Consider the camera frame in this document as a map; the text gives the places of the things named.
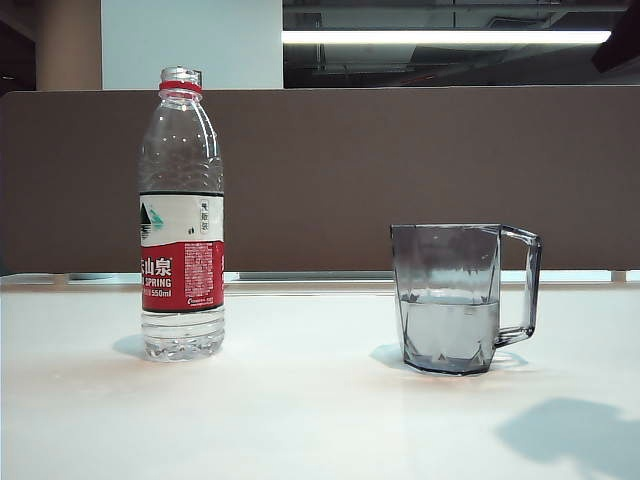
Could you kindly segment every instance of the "red bottle cap ring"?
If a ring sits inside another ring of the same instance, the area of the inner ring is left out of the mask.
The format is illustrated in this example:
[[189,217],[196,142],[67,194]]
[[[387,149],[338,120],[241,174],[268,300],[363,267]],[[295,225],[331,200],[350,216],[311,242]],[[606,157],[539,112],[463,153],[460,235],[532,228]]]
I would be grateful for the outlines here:
[[160,84],[160,90],[168,88],[182,88],[183,90],[191,90],[192,92],[201,93],[202,87],[191,82],[182,82],[180,80],[166,80]]

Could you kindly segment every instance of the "brown partition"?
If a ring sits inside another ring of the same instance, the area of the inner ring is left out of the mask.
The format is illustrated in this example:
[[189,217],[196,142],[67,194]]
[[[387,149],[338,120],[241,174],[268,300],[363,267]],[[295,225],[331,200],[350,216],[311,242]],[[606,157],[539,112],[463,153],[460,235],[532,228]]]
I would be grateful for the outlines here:
[[[157,100],[2,99],[9,269],[138,270],[136,161]],[[226,162],[228,270],[385,270],[390,223],[485,221],[540,233],[544,268],[640,266],[638,87],[227,90],[204,102]]]

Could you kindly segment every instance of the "red label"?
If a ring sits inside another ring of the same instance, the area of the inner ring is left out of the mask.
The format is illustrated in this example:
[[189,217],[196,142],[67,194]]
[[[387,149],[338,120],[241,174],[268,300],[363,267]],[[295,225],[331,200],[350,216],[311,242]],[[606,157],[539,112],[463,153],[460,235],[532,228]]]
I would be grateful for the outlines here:
[[142,247],[142,308],[190,312],[223,304],[224,242]]

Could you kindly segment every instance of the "mug handle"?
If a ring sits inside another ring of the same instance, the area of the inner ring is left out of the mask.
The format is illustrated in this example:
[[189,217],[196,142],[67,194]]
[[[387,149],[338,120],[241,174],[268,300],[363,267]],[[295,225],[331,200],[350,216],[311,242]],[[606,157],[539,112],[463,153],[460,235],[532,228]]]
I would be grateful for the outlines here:
[[501,225],[500,234],[517,238],[529,247],[527,251],[527,277],[524,287],[524,319],[518,327],[500,328],[496,347],[504,347],[512,343],[526,340],[536,329],[536,311],[538,309],[538,286],[540,285],[540,257],[542,255],[542,239],[535,233],[520,228]]

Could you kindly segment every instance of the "ceiling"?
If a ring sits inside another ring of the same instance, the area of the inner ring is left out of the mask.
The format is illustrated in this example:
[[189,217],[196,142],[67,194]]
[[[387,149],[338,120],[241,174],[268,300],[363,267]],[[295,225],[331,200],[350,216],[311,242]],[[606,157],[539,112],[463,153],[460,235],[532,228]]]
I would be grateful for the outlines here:
[[[623,0],[284,0],[284,30],[611,30]],[[286,88],[640,83],[640,65],[605,75],[597,46],[285,45]]]

